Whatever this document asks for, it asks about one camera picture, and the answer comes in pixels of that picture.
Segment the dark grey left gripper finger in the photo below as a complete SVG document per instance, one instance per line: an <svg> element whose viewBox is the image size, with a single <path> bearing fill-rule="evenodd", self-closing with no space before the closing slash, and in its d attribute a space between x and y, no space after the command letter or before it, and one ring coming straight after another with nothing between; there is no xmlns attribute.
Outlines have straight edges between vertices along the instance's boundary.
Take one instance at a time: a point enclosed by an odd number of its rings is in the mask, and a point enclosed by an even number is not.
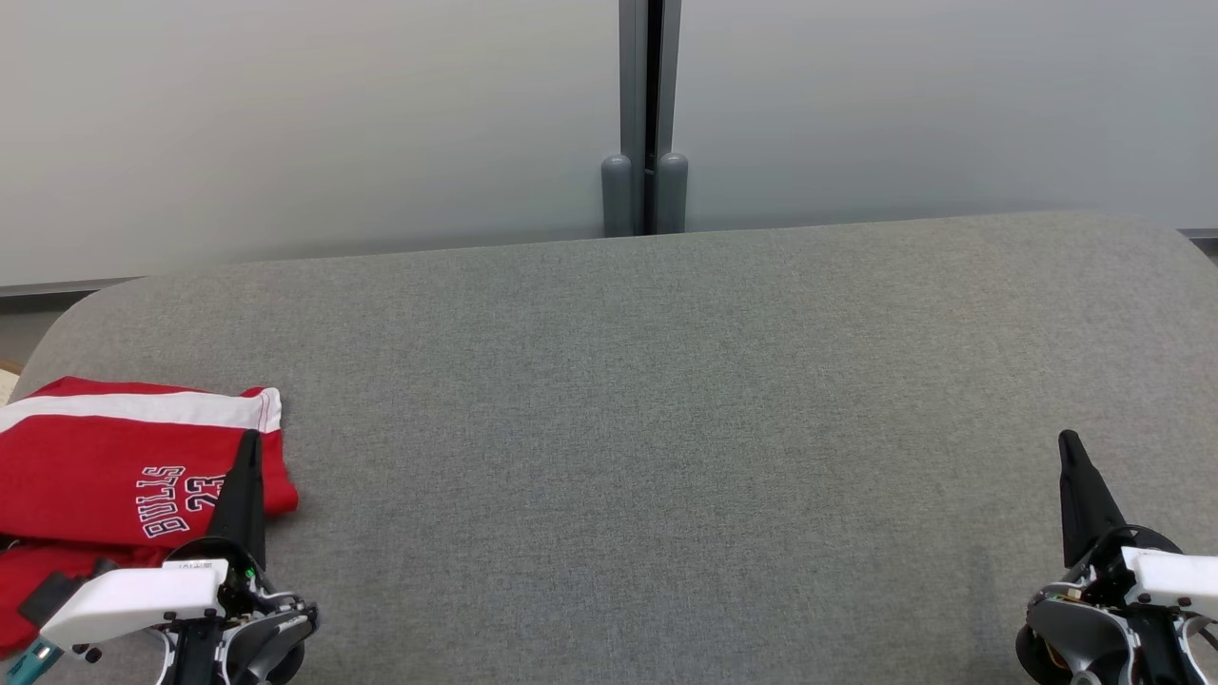
<svg viewBox="0 0 1218 685"><path fill-rule="evenodd" d="M246 430L209 516L209 538L235 542L259 570L266 570L266 488L263 442L257 430Z"/></svg>

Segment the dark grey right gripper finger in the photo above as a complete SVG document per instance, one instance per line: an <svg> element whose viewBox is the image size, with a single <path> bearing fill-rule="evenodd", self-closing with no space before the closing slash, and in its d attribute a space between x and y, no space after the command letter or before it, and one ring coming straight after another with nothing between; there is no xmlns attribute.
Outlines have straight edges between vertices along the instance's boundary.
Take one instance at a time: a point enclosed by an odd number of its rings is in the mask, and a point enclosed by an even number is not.
<svg viewBox="0 0 1218 685"><path fill-rule="evenodd" d="M1074 430L1060 433L1058 450L1063 564L1069 568L1127 522Z"/></svg>

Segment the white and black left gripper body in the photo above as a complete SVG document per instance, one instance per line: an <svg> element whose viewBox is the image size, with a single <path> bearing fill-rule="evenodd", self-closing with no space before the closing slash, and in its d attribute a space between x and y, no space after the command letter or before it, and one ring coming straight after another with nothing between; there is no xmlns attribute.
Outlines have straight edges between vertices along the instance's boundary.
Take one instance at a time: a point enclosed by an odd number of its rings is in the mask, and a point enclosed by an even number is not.
<svg viewBox="0 0 1218 685"><path fill-rule="evenodd" d="M90 577L40 581L39 657L99 657L100 644L134 633L155 633L166 657L275 657L276 590L224 538L188 542L160 568L99 559Z"/></svg>

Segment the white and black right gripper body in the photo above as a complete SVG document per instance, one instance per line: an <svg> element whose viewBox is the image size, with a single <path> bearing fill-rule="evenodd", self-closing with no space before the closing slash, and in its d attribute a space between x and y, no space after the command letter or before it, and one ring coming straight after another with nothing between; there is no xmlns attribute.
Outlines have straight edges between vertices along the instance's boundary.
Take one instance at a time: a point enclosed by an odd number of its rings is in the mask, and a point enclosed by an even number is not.
<svg viewBox="0 0 1218 685"><path fill-rule="evenodd" d="M1216 556L1184 555L1157 531L1122 525L1096 539L1066 573L1084 602L1217 618Z"/></svg>

